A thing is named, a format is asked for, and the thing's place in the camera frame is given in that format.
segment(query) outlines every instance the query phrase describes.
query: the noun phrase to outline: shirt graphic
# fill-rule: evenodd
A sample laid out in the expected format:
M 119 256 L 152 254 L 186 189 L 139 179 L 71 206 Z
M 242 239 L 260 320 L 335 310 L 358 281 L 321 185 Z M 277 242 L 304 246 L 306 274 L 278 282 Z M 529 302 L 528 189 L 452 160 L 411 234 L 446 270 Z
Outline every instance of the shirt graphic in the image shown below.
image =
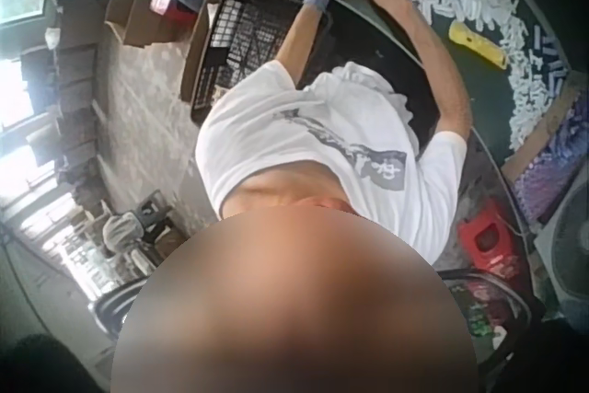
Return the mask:
M 406 153 L 374 151 L 363 144 L 349 144 L 323 123 L 301 116 L 299 109 L 278 112 L 275 117 L 305 127 L 320 143 L 337 149 L 361 178 L 370 178 L 379 188 L 388 191 L 405 189 Z

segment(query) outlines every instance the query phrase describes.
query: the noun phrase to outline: yellow tool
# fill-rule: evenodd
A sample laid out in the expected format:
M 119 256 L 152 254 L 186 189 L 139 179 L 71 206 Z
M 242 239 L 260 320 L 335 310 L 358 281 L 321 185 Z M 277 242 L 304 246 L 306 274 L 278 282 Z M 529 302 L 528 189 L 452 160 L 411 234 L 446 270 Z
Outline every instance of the yellow tool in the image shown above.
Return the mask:
M 470 48 L 501 69 L 507 68 L 507 53 L 489 39 L 468 29 L 464 23 L 457 20 L 452 22 L 449 37 L 454 43 Z

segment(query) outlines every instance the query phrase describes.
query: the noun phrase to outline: person's left arm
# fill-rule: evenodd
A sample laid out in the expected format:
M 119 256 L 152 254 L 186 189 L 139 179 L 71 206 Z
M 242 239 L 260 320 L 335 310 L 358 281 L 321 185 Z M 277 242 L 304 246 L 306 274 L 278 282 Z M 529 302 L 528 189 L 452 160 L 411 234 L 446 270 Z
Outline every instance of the person's left arm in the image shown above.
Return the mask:
M 319 21 L 328 2 L 329 0 L 305 0 L 276 55 L 275 60 L 280 62 L 295 85 L 301 81 L 305 71 L 317 36 Z

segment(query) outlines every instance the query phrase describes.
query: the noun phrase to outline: red object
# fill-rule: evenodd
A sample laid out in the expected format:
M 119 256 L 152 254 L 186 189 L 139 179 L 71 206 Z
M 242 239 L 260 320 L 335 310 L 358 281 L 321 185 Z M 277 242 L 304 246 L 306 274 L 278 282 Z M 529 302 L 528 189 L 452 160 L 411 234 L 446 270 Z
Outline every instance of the red object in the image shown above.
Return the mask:
M 176 0 L 151 0 L 150 9 L 160 16 L 168 17 L 177 22 L 193 24 L 198 16 L 195 12 L 180 9 Z
M 511 280 L 519 273 L 519 259 L 503 219 L 497 202 L 488 199 L 473 220 L 458 224 L 457 231 L 475 267 Z

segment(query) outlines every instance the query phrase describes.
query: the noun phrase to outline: neck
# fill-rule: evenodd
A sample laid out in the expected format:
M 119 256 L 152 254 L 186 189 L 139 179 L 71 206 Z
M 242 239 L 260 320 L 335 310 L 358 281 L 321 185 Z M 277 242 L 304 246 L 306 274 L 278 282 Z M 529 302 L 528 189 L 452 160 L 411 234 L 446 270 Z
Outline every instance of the neck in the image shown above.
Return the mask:
M 329 197 L 349 202 L 340 181 L 331 170 L 313 161 L 280 165 L 249 177 L 225 200 L 222 218 L 262 207 L 284 206 L 311 197 Z

